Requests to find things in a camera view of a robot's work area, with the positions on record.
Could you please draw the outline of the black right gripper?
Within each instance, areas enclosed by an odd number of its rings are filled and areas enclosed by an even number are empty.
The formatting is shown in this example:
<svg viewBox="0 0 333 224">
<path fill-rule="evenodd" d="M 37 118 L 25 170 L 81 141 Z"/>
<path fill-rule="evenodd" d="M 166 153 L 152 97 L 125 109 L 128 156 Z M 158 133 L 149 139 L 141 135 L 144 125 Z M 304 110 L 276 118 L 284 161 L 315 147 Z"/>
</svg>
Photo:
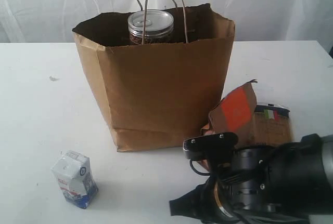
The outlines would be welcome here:
<svg viewBox="0 0 333 224">
<path fill-rule="evenodd" d="M 203 216 L 203 223 L 273 223 L 275 206 L 267 200 L 271 146 L 232 152 L 229 166 L 219 166 L 202 186 L 169 201 L 171 216 Z"/>
</svg>

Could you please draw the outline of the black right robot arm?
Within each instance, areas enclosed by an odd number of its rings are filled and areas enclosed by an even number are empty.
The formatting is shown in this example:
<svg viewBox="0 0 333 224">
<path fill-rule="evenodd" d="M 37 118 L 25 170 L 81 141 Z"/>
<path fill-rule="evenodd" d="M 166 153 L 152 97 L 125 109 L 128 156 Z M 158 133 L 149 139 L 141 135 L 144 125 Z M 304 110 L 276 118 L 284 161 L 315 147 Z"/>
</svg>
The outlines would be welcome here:
<svg viewBox="0 0 333 224">
<path fill-rule="evenodd" d="M 309 223 L 332 214 L 332 136 L 277 147 L 236 148 L 235 133 L 190 138 L 190 163 L 206 160 L 206 182 L 169 202 L 171 216 L 202 223 Z"/>
</svg>

